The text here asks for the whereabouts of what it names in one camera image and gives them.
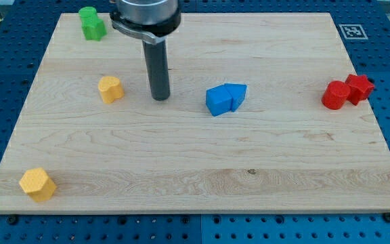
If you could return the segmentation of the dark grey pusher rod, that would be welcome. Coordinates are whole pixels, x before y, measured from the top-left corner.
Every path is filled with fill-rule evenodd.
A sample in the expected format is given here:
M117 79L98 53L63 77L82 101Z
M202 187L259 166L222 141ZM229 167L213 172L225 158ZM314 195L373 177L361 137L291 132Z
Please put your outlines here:
M166 41L157 44L143 42L144 58L152 98L167 100L171 94L167 64Z

